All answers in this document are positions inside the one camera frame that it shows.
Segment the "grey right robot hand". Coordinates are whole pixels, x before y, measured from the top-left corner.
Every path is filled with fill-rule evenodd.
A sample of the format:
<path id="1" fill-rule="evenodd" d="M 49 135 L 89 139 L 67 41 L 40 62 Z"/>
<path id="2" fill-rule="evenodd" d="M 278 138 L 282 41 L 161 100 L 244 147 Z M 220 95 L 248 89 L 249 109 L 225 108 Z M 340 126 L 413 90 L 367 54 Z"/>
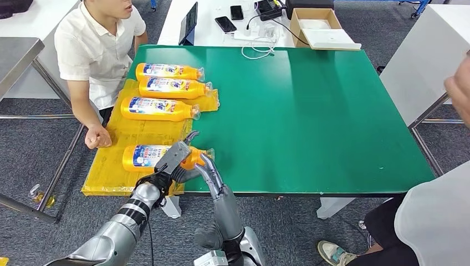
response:
<path id="1" fill-rule="evenodd" d="M 224 242 L 239 237 L 244 228 L 236 198 L 223 182 L 215 162 L 206 154 L 201 154 L 201 159 L 205 164 L 195 164 L 195 168 L 210 189 L 214 203 L 214 221 L 206 227 L 196 229 L 195 241 L 203 248 L 216 250 L 221 249 Z"/>

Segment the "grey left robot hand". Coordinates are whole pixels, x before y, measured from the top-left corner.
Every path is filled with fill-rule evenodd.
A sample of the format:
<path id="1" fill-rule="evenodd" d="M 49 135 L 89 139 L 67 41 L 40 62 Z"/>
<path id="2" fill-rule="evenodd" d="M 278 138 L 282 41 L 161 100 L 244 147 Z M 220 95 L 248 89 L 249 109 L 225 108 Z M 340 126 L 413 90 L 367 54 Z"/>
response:
<path id="1" fill-rule="evenodd" d="M 183 140 L 183 142 L 188 146 L 190 142 L 199 135 L 199 131 L 192 130 Z M 182 166 L 179 166 L 171 174 L 171 179 L 177 183 L 185 183 L 189 180 L 192 180 L 201 174 L 197 170 L 185 170 Z"/>

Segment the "person's hand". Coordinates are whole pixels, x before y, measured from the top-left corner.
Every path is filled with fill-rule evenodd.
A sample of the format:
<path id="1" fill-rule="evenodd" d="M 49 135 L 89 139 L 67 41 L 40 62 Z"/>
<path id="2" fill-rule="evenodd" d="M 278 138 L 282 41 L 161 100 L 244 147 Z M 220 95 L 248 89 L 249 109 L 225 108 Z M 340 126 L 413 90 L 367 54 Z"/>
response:
<path id="1" fill-rule="evenodd" d="M 444 81 L 452 105 L 469 128 L 469 54 L 462 60 L 453 76 Z"/>

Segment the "person's right hand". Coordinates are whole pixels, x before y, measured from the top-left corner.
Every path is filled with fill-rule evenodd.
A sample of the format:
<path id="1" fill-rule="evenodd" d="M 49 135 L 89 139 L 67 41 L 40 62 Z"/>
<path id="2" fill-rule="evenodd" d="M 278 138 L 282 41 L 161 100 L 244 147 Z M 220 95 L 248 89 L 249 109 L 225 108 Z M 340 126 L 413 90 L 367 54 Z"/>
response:
<path id="1" fill-rule="evenodd" d="M 109 147 L 112 145 L 112 140 L 110 134 L 102 125 L 92 125 L 88 127 L 85 144 L 89 149 Z"/>

